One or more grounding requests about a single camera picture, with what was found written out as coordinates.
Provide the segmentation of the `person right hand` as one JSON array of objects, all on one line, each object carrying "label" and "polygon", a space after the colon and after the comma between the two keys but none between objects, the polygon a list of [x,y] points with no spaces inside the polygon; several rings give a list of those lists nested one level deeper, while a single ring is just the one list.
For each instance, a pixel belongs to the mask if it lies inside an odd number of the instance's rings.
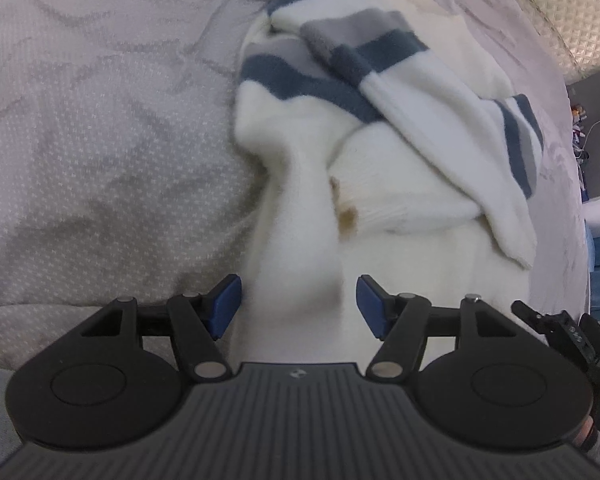
[{"label": "person right hand", "polygon": [[588,416],[573,444],[590,460],[600,466],[600,432],[591,416]]}]

